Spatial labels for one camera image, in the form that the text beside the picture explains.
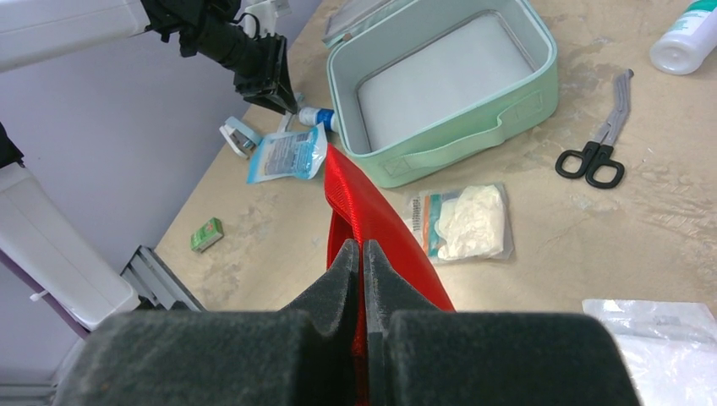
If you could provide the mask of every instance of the red fabric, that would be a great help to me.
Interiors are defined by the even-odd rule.
[[[341,152],[329,145],[326,157],[326,200],[333,208],[327,266],[336,258],[346,239],[356,239],[363,249],[364,241],[379,242],[393,268],[425,298],[442,310],[454,310],[433,266],[379,190],[363,172]],[[359,281],[364,280],[363,258]],[[364,284],[358,284],[358,323],[351,348],[356,371],[356,404],[368,400],[368,366],[366,344]]]

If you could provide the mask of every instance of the plastic bag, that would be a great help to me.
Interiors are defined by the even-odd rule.
[[[717,406],[717,322],[704,304],[583,301],[613,335],[643,406]]]
[[[311,179],[326,159],[324,124],[307,131],[267,134],[249,164],[247,184],[294,176]]]
[[[503,184],[409,196],[404,221],[433,263],[506,260],[513,251]]]

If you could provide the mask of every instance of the small blue and white bottle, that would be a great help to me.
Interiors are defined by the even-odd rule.
[[[328,108],[304,107],[298,112],[298,121],[309,127],[324,124],[324,128],[336,132],[338,129],[337,115]]]

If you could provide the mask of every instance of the green handle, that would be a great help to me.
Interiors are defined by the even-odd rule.
[[[503,110],[496,119],[497,125],[492,129],[467,135],[433,150],[393,158],[384,162],[384,167],[391,176],[396,177],[412,169],[444,167],[478,151],[500,145],[513,135],[506,134],[506,128],[543,109],[541,93],[542,91],[535,91]]]

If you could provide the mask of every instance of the beige table surface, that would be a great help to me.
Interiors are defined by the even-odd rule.
[[[341,3],[325,0],[289,53],[293,88],[313,106],[331,106],[320,39]],[[384,191],[400,208],[410,191],[505,183],[516,251],[505,262],[438,266],[457,309],[580,311],[583,299],[612,298],[703,302],[717,315],[717,55],[685,77],[662,74],[648,56],[686,4],[534,0],[559,47],[557,112],[504,145]],[[598,190],[559,177],[557,156],[581,149],[606,119],[612,78],[625,68],[635,77],[613,155],[627,168],[622,184]],[[251,107],[244,120],[268,133],[280,117]],[[322,177],[247,185],[247,168],[225,146],[156,248],[209,310],[279,309],[326,269]],[[195,254],[189,236],[210,217],[226,237]]]

